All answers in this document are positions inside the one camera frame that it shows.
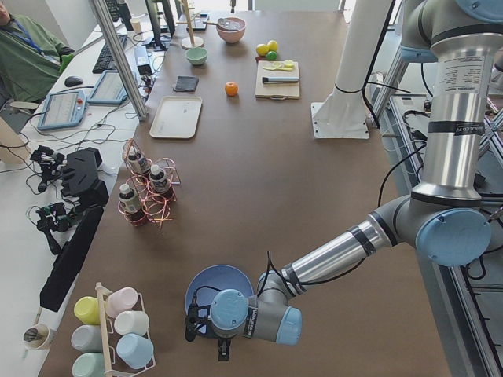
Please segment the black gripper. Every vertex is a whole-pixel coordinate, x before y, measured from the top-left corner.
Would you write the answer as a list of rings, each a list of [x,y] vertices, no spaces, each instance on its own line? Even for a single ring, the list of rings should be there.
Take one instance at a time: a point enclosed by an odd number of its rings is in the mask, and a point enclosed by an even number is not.
[[[227,361],[230,355],[231,338],[223,338],[216,334],[209,319],[210,306],[198,306],[191,302],[185,316],[185,340],[193,342],[197,336],[218,340],[218,360]]]

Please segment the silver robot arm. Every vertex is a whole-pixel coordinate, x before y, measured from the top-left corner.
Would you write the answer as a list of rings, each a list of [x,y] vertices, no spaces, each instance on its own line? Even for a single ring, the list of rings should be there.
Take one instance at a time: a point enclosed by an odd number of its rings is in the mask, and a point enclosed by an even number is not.
[[[443,266],[467,265],[481,256],[491,229],[479,212],[475,169],[491,68],[501,46],[499,1],[406,2],[401,58],[437,65],[419,184],[284,268],[268,265],[256,295],[213,283],[192,285],[186,294],[186,340],[216,339],[222,361],[238,335],[295,345],[302,315],[289,300],[345,276],[382,247],[407,243]]]

